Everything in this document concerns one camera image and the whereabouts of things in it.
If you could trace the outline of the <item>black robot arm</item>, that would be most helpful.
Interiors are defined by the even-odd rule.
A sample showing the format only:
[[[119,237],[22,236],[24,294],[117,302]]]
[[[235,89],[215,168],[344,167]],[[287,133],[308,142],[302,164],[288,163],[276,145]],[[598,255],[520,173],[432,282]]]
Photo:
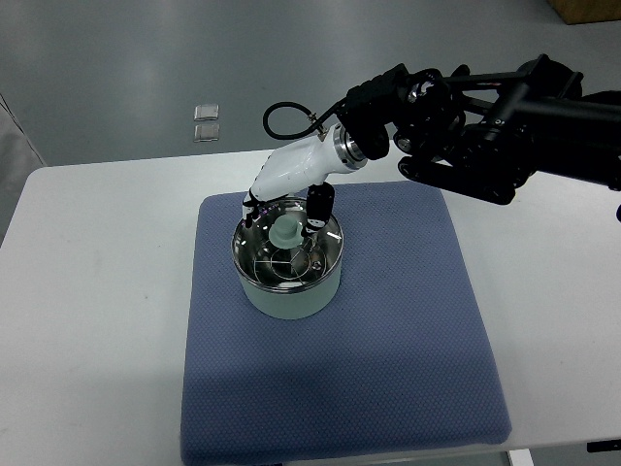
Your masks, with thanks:
[[[506,205],[536,172],[620,187],[620,95],[585,94],[583,76],[546,55],[514,72],[411,73],[404,65],[351,88],[337,124],[283,137],[250,196],[260,202],[383,158],[409,180]]]

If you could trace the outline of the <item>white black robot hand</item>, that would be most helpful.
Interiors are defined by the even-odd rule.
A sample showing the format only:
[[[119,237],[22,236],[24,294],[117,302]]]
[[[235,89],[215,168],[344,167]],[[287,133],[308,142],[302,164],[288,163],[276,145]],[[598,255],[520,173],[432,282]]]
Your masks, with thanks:
[[[367,163],[367,157],[342,124],[331,126],[323,138],[311,136],[274,150],[259,171],[243,201],[245,227],[258,219],[263,206],[302,189],[308,191],[305,236],[325,227],[334,206],[331,174],[349,174]]]

